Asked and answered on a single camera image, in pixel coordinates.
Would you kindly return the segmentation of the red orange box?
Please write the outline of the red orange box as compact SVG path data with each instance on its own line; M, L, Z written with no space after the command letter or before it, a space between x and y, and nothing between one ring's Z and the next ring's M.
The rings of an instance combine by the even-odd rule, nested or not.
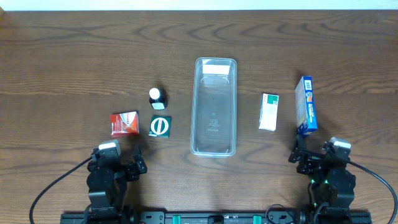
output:
M111 122L111 136L113 138L140 134L139 115L137 111L111 114L109 119Z

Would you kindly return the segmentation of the blue tall box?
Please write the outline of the blue tall box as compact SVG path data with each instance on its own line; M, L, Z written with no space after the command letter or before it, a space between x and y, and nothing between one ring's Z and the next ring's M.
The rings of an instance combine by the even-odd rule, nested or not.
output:
M297 132L309 136L318 129L313 82L311 76L303 76L295 88Z

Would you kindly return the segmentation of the dark green square box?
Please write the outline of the dark green square box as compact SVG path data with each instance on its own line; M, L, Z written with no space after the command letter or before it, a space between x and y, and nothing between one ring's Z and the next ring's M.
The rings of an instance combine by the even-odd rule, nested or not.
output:
M172 118L170 116L153 115L150 122L149 136L169 138Z

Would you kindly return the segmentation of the white green medicine box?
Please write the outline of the white green medicine box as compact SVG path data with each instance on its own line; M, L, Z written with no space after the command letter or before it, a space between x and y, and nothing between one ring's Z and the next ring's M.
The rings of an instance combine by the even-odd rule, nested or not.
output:
M277 124L278 95L262 94L259 129L275 131Z

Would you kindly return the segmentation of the dark bottle white cap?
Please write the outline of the dark bottle white cap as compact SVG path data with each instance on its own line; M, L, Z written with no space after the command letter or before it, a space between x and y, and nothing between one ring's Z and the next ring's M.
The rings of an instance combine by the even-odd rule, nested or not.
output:
M167 107L167 98L160 88L149 90L149 103L154 110L164 110Z

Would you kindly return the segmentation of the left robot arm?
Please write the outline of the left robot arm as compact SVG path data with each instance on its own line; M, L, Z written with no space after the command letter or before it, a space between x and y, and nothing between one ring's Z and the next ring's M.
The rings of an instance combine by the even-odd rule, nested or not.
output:
M91 221L129 220L124 206L127 183L139 180L139 176L147 172L147 166L139 146L132 151L132 162L123 164L120 155L119 147L113 143L100 145L91 154L86 180Z

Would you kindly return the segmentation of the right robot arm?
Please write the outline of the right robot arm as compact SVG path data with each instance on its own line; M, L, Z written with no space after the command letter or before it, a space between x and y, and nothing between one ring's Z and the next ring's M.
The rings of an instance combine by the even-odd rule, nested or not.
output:
M313 210L310 220L320 221L321 216L347 217L354 200L356 177L346 170L351 144L332 137L323 145L324 153L307 149L304 138L297 135L289 162L297 163L297 172L308 176L308 194Z

